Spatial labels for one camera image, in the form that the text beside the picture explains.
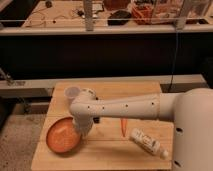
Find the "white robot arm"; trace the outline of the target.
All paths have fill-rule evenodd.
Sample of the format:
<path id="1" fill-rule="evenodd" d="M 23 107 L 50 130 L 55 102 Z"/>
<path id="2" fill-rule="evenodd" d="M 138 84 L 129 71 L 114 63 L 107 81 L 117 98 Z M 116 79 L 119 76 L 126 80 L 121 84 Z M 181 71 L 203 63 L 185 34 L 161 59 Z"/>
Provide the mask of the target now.
<path id="1" fill-rule="evenodd" d="M 86 135 L 94 117 L 170 121 L 174 124 L 172 171 L 213 171 L 213 89 L 98 100 L 82 90 L 70 105 L 76 130 Z"/>

